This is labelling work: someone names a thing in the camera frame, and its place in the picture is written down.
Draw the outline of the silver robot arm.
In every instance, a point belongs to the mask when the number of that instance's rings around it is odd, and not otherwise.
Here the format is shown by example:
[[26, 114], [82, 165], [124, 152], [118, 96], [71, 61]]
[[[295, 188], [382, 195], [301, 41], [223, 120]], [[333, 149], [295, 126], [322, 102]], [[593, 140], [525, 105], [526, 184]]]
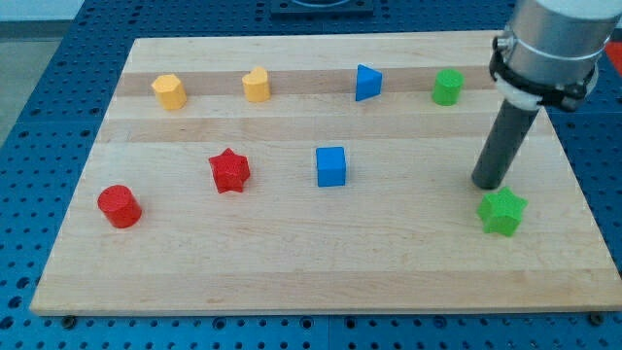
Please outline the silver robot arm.
[[493, 40], [489, 71], [509, 106], [578, 109], [621, 19], [621, 0], [521, 0]]

